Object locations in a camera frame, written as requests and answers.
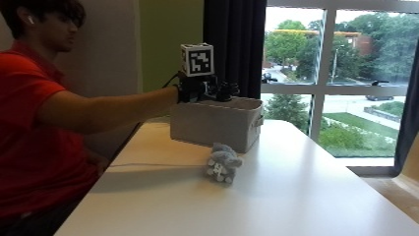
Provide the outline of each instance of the dark curtain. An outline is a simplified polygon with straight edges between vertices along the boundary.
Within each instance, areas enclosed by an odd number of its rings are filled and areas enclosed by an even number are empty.
[[[395,147],[393,169],[400,173],[407,153],[419,131],[419,42],[405,94],[400,130]]]
[[[213,45],[214,71],[231,91],[260,98],[266,0],[206,0],[205,43]]]

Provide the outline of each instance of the window frame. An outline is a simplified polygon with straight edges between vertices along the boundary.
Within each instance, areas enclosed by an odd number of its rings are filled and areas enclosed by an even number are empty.
[[[314,8],[323,12],[323,29],[320,30],[320,48],[316,65],[316,83],[314,84],[262,84],[260,93],[311,94],[308,136],[316,142],[323,115],[326,95],[393,95],[405,96],[407,86],[369,87],[327,85],[328,62],[334,40],[335,19],[339,10],[384,11],[397,13],[419,13],[419,2],[383,0],[267,0],[267,7]]]

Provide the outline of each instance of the red shirt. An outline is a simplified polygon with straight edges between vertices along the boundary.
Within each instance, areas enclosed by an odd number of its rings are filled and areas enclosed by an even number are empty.
[[[36,120],[61,77],[22,42],[0,52],[0,219],[82,197],[98,178],[82,137]]]

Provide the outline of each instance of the grass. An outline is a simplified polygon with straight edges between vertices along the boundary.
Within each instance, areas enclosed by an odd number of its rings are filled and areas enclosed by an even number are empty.
[[[385,127],[364,118],[360,118],[350,113],[324,113],[324,117],[339,121],[347,125],[355,126],[365,131],[373,132],[380,134],[385,137],[396,139],[397,137],[397,130],[393,130],[389,127]]]

